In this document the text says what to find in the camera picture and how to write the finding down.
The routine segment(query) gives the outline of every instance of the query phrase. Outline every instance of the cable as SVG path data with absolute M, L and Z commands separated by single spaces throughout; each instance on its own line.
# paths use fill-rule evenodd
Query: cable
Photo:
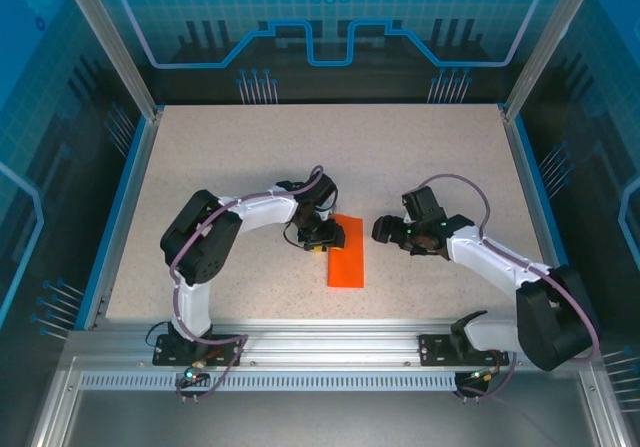
M 152 325 L 151 328 L 149 329 L 149 331 L 147 332 L 147 335 L 145 336 L 144 341 L 149 347 L 154 347 L 155 348 L 155 345 L 149 343 L 149 336 L 151 335 L 151 333 L 154 330 L 156 330 L 162 324 L 169 324 L 169 321 L 163 320 L 162 322 L 158 322 L 157 324 Z
M 197 402 L 198 399 L 204 399 L 206 397 L 209 397 L 211 394 L 213 394 L 216 390 L 218 390 L 218 387 L 220 387 L 222 385 L 222 383 L 224 382 L 224 379 L 227 378 L 227 375 L 229 375 L 229 372 L 231 371 L 231 367 L 234 366 L 234 364 L 238 361 L 238 359 L 240 358 L 240 354 L 242 353 L 242 351 L 244 350 L 244 345 L 247 343 L 247 339 L 245 338 L 243 341 L 240 342 L 240 345 L 238 346 L 238 350 L 236 351 L 235 354 L 233 354 L 233 357 L 231 358 L 231 360 L 229 361 L 229 365 L 227 365 L 227 367 L 224 369 L 224 372 L 222 372 L 222 375 L 218 378 L 218 380 L 216 381 L 215 384 L 213 384 L 211 386 L 211 388 L 209 390 L 207 390 L 206 392 L 200 394 L 200 395 L 194 395 L 193 399 L 194 402 Z M 182 388 L 180 387 L 180 384 L 182 384 L 182 381 L 184 380 L 184 377 L 181 377 L 180 379 L 178 379 L 176 381 L 176 394 L 179 395 L 180 397 L 182 397 L 183 399 L 186 398 L 186 396 L 183 393 Z
M 298 249 L 304 250 L 304 247 L 302 247 L 301 245 L 296 244 L 289 237 L 287 237 L 287 229 L 289 228 L 290 225 L 291 225 L 291 222 L 287 222 L 287 225 L 285 225 L 284 230 L 282 231 L 282 236 L 284 237 L 284 240 L 286 240 L 287 243 L 293 245 L 294 247 L 297 247 Z
M 496 375 L 500 373 L 500 351 L 499 350 L 490 350 L 493 354 L 493 357 L 496 359 Z
M 571 296 L 571 294 L 569 294 L 569 292 L 567 292 L 567 290 L 564 287 L 562 287 L 557 281 L 555 281 L 547 273 L 542 272 L 540 269 L 530 264 L 527 264 L 526 262 L 523 262 L 517 257 L 514 257 L 513 255 L 509 254 L 508 252 L 503 251 L 499 247 L 489 242 L 487 238 L 485 238 L 484 228 L 487 225 L 487 222 L 489 222 L 489 217 L 491 216 L 491 206 L 489 205 L 489 199 L 487 198 L 485 193 L 482 191 L 482 189 L 478 187 L 478 185 L 475 182 L 467 179 L 466 177 L 463 177 L 458 174 L 449 174 L 449 173 L 433 175 L 429 177 L 427 180 L 425 180 L 424 182 L 422 182 L 418 188 L 420 189 L 426 186 L 429 182 L 435 179 L 440 179 L 440 178 L 452 178 L 452 179 L 460 180 L 465 184 L 470 185 L 478 193 L 478 195 L 480 195 L 485 208 L 484 218 L 482 219 L 482 222 L 478 227 L 478 231 L 480 234 L 480 238 L 482 239 L 482 243 L 486 245 L 489 250 L 499 255 L 500 257 L 513 262 L 519 267 L 528 269 L 530 272 L 533 272 L 534 274 L 536 274 L 537 276 L 539 276 L 540 278 L 548 282 L 549 285 L 551 285 L 551 287 L 553 287 L 556 291 L 558 291 L 558 293 L 569 303 L 569 305 L 573 308 L 573 310 L 575 310 L 576 314 L 578 314 L 578 317 L 580 317 L 580 320 L 582 321 L 585 328 L 587 329 L 587 332 L 589 332 L 589 337 L 591 338 L 591 353 L 586 357 L 574 357 L 573 360 L 575 362 L 590 362 L 596 359 L 600 354 L 600 340 L 598 339 L 598 334 L 596 332 L 595 327 L 591 323 L 591 320 L 585 313 L 585 311 L 582 309 L 582 307 L 580 307 L 580 304 L 578 304 L 578 302 Z
M 509 372 L 507 372 L 507 376 L 504 378 L 504 380 L 502 381 L 502 383 L 496 387 L 495 389 L 493 389 L 491 392 L 489 392 L 488 394 L 484 394 L 483 393 L 483 397 L 490 399 L 491 397 L 494 397 L 498 392 L 502 391 L 502 389 L 504 389 L 506 387 L 506 385 L 511 381 L 511 379 L 513 378 L 513 373 L 516 371 L 516 362 L 518 359 L 518 354 L 516 354 L 515 352 L 513 352 L 513 356 L 511 358 L 511 365 L 509 366 Z

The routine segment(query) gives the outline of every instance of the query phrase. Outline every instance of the aluminum frame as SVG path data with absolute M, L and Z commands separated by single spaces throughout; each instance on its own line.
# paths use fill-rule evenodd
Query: aluminum frame
M 216 332 L 243 332 L 250 336 L 241 365 L 234 368 L 232 377 L 251 376 L 270 378 L 274 375 L 286 378 L 309 378 L 323 373 L 339 374 L 339 377 L 365 379 L 384 377 L 388 379 L 419 378 L 453 372 L 475 371 L 477 367 L 421 367 L 416 336 L 422 333 L 445 333 L 449 331 L 450 321 L 228 321 L 214 326 Z M 49 396 L 36 430 L 32 446 L 63 445 L 67 429 L 72 427 L 73 410 L 78 400 L 78 392 L 84 390 L 83 379 L 86 375 L 159 377 L 160 374 L 179 375 L 182 367 L 155 367 L 151 364 L 153 349 L 144 343 L 144 336 L 150 325 L 118 324 L 106 325 L 93 331 L 74 331 L 69 334 L 67 344 L 61 356 L 58 371 L 50 389 Z M 591 412 L 594 437 L 597 434 L 600 445 L 631 445 L 615 439 L 628 438 L 621 420 L 615 398 L 612 404 L 599 399 L 611 397 L 602 393 L 611 386 L 607 384 L 603 371 L 594 384 L 589 372 L 597 374 L 598 367 L 585 367 L 567 363 L 549 375 L 549 380 L 567 376 L 583 377 L 582 383 L 588 402 L 585 403 L 585 415 Z M 518 362 L 520 372 L 539 372 L 526 359 Z M 212 369 L 218 375 L 221 368 Z M 127 386 L 115 386 L 109 390 L 149 390 L 167 391 L 166 382 L 158 383 L 157 388 L 149 388 L 149 382 L 139 389 Z M 369 388 L 345 388 L 340 390 L 371 391 Z M 273 390 L 292 391 L 298 388 L 274 388 Z M 327 387 L 326 391 L 335 391 Z M 377 391 L 389 389 L 380 385 Z M 430 389 L 406 388 L 402 390 L 424 391 Z
M 524 192 L 524 198 L 529 207 L 529 215 L 531 216 L 531 223 L 533 224 L 533 230 L 538 237 L 538 245 L 542 258 L 549 265 L 560 265 L 562 263 L 558 252 L 553 243 L 553 236 L 549 223 L 544 215 L 544 209 L 540 200 L 540 193 L 537 192 L 534 175 L 536 175 L 527 161 L 527 154 L 525 146 L 518 132 L 516 126 L 515 117 L 507 118 L 504 110 L 502 111 L 502 120 L 504 123 L 504 130 L 507 135 L 507 141 L 511 147 L 513 154 L 513 160 L 516 165 L 516 171 L 518 172 L 518 178 L 522 184 L 522 190 Z
M 580 5 L 582 5 L 582 1 L 560 0 L 558 2 L 505 103 L 508 119 L 515 119 L 520 112 L 525 100 L 529 97 L 549 59 L 551 59 L 553 52 L 567 32 L 569 24 L 571 24 Z
M 638 445 L 625 425 L 604 363 L 592 362 L 582 369 L 580 380 L 600 444 L 607 447 Z
M 156 103 L 102 1 L 75 1 L 87 19 L 87 22 L 89 22 L 91 29 L 111 60 L 129 94 L 133 97 L 138 109 L 146 119 L 153 121 L 157 111 Z
M 151 158 L 153 143 L 155 142 L 161 119 L 162 110 L 159 110 L 156 117 L 153 120 L 147 119 L 144 125 L 142 137 L 140 138 L 140 145 L 135 152 L 135 159 L 131 168 L 129 181 L 127 182 L 127 186 L 122 197 L 122 204 L 113 228 L 113 234 L 109 239 L 103 267 L 100 270 L 100 274 L 96 282 L 95 294 L 90 299 L 91 303 L 89 306 L 89 314 L 83 323 L 78 321 L 81 325 L 76 325 L 76 328 L 93 328 L 96 319 L 99 319 L 101 314 L 103 314 L 103 312 L 100 312 L 100 307 L 104 307 L 108 303 L 108 298 L 111 290 L 113 289 L 113 284 L 115 283 L 116 275 L 118 273 L 118 267 L 120 266 L 120 260 L 122 259 L 127 235 L 129 234 L 129 228 L 131 226 L 131 221 L 133 220 L 133 214 L 135 213 L 140 189 L 142 189 L 144 174 L 147 171 L 147 165 Z

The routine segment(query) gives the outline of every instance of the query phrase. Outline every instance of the black metal bracket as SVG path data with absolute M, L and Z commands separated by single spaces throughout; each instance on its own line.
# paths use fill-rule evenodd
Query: black metal bracket
M 497 363 L 501 367 L 509 365 L 509 356 L 505 352 L 496 356 L 491 351 L 468 351 L 460 358 L 450 334 L 419 335 L 418 347 L 422 367 L 494 367 Z
M 209 340 L 225 340 L 231 337 L 237 337 L 237 335 L 207 335 Z M 193 349 L 185 348 L 184 342 L 175 336 L 162 334 L 156 339 L 152 364 L 188 367 L 198 360 L 206 359 L 207 367 L 226 367 L 237 352 L 236 349 L 239 348 L 240 341 L 225 345 L 198 344 L 196 352 Z M 238 356 L 234 366 L 240 365 L 241 357 L 242 354 Z

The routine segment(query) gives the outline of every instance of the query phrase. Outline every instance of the blue frame border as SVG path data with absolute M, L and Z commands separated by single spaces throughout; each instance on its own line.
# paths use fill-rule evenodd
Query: blue frame border
M 520 137 L 520 140 L 522 142 L 526 161 L 529 164 L 529 168 L 531 169 L 533 183 L 538 198 L 540 199 L 540 204 L 542 205 L 542 214 L 544 215 L 544 219 L 547 223 L 547 226 L 549 227 L 551 242 L 553 243 L 553 248 L 556 251 L 556 256 L 558 257 L 558 261 L 561 264 L 568 264 L 569 259 L 567 258 L 566 251 L 564 250 L 564 245 L 562 245 L 562 239 L 560 238 L 558 224 L 556 224 L 556 218 L 554 217 L 553 211 L 551 210 L 551 202 L 549 202 L 549 197 L 547 196 L 547 192 L 544 189 L 542 176 L 540 175 L 540 170 L 538 169 L 538 164 L 536 162 L 535 156 L 533 155 L 533 149 L 531 148 L 531 142 L 529 142 L 529 136 L 527 135 L 527 131 L 524 127 L 524 123 L 522 122 L 520 114 L 516 115 L 515 117 L 515 126 L 518 131 L 518 136 Z
M 102 234 L 102 240 L 100 241 L 100 246 L 98 247 L 96 260 L 94 261 L 93 268 L 91 269 L 91 275 L 89 276 L 87 288 L 85 290 L 84 297 L 82 298 L 80 311 L 78 312 L 78 316 L 76 317 L 76 322 L 74 325 L 75 330 L 84 329 L 84 325 L 91 312 L 91 304 L 93 303 L 93 298 L 96 295 L 96 291 L 98 289 L 98 279 L 100 278 L 100 273 L 102 272 L 102 269 L 104 267 L 109 243 L 111 242 L 111 237 L 113 236 L 113 231 L 115 230 L 116 220 L 118 219 L 118 216 L 120 215 L 120 211 L 122 209 L 124 193 L 126 192 L 127 186 L 129 185 L 131 171 L 133 170 L 133 164 L 138 155 L 138 150 L 140 148 L 142 135 L 144 134 L 146 125 L 147 119 L 144 116 L 141 116 L 140 121 L 138 122 L 138 127 L 136 128 L 136 133 L 133 137 L 133 141 L 131 142 L 129 155 L 127 156 L 127 161 L 124 164 L 124 169 L 122 171 L 122 176 L 120 177 L 120 183 L 118 184 L 115 198 L 113 199 L 113 204 L 111 205 L 111 212 L 109 212 L 109 218 L 107 219 L 107 225 L 105 226 L 104 233 Z

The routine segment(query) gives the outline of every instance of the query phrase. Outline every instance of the slotted metal strip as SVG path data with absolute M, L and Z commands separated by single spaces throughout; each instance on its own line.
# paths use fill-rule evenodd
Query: slotted metal strip
M 204 391 L 211 379 L 186 390 Z M 172 391 L 175 372 L 91 372 L 84 373 L 82 390 Z M 226 392 L 409 392 L 456 390 L 453 372 L 232 372 L 220 386 Z

